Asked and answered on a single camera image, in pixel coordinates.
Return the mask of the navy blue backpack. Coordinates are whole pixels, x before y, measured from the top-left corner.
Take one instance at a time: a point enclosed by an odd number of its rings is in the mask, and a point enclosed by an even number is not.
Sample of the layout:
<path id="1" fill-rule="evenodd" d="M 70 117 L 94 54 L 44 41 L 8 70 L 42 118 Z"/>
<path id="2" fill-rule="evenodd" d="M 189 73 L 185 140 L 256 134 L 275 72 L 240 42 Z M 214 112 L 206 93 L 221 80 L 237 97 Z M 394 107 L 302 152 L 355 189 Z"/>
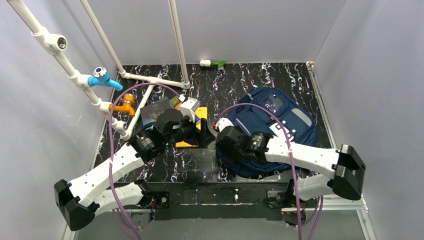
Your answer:
<path id="1" fill-rule="evenodd" d="M 255 132 L 281 138 L 288 136 L 293 143 L 311 147 L 319 140 L 312 116 L 278 88 L 259 87 L 250 90 L 238 104 L 229 111 L 226 118 L 249 136 Z M 291 169 L 289 164 L 262 159 L 222 163 L 244 178 L 267 176 Z"/>

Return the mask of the dark blue hardcover book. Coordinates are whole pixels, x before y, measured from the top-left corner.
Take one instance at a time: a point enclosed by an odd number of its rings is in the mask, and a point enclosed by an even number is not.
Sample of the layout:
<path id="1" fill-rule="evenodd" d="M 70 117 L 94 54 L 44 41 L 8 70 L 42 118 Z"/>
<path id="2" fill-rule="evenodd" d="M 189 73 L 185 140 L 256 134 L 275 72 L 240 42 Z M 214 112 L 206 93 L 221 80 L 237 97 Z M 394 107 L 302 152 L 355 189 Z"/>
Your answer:
<path id="1" fill-rule="evenodd" d="M 140 109 L 138 124 L 143 127 L 157 120 L 158 116 L 165 110 L 173 108 L 168 97 L 161 98 Z"/>

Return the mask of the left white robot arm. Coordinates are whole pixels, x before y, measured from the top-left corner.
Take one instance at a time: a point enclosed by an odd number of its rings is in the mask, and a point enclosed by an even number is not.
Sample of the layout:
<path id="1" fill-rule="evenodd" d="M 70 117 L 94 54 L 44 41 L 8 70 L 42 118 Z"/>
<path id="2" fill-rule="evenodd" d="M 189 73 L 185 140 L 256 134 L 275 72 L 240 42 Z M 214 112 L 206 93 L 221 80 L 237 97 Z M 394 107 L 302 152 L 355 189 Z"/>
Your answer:
<path id="1" fill-rule="evenodd" d="M 129 172 L 164 154 L 169 147 L 185 142 L 207 148 L 216 140 L 208 120 L 199 120 L 200 128 L 187 115 L 169 108 L 156 121 L 143 126 L 116 153 L 91 171 L 71 181 L 54 184 L 57 207 L 71 231 L 78 231 L 100 214 L 129 205 L 142 205 L 160 200 L 145 180 L 136 180 L 121 187 L 114 184 Z"/>

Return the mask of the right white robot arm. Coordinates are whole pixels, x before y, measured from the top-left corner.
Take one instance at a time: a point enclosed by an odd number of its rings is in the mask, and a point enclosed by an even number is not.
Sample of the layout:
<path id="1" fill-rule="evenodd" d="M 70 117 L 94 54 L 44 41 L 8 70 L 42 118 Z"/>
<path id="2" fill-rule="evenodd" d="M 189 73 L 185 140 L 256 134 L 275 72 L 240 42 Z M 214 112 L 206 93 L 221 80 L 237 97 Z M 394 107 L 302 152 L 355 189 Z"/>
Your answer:
<path id="1" fill-rule="evenodd" d="M 287 143 L 281 136 L 259 131 L 247 135 L 234 126 L 219 128 L 215 144 L 217 155 L 243 178 L 269 176 L 291 167 L 316 172 L 314 176 L 292 178 L 284 196 L 287 203 L 325 195 L 351 201 L 362 198 L 366 164 L 351 145 L 319 148 Z"/>

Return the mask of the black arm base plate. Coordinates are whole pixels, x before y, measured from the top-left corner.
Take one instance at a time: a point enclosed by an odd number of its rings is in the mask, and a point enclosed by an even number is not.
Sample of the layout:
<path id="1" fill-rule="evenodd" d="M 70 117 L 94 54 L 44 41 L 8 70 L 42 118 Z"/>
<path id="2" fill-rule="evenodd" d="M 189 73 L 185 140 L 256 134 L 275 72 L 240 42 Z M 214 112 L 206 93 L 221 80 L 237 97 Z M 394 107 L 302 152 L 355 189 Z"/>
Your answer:
<path id="1" fill-rule="evenodd" d="M 167 203 L 158 199 L 155 219 L 282 219 L 281 210 L 265 203 L 284 193 L 286 182 L 150 182 Z"/>

